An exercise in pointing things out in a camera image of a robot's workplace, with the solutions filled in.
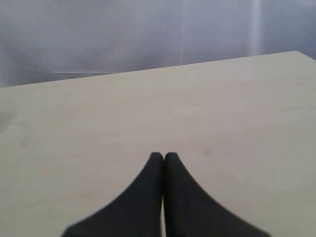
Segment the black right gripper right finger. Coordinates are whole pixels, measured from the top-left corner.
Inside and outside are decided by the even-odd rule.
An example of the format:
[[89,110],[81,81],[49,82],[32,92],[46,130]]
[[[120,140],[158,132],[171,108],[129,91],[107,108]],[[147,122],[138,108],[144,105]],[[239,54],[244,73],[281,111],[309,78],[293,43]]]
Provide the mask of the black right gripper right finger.
[[249,225],[212,199],[179,156],[164,159],[163,201],[168,237],[247,237]]

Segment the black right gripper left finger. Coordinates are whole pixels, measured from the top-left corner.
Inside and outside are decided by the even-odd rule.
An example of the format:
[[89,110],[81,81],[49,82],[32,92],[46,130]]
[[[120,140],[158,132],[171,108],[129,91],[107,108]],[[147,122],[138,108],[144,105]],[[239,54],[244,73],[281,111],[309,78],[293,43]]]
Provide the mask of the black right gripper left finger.
[[150,154],[135,180],[96,213],[70,225],[64,237],[159,237],[163,156]]

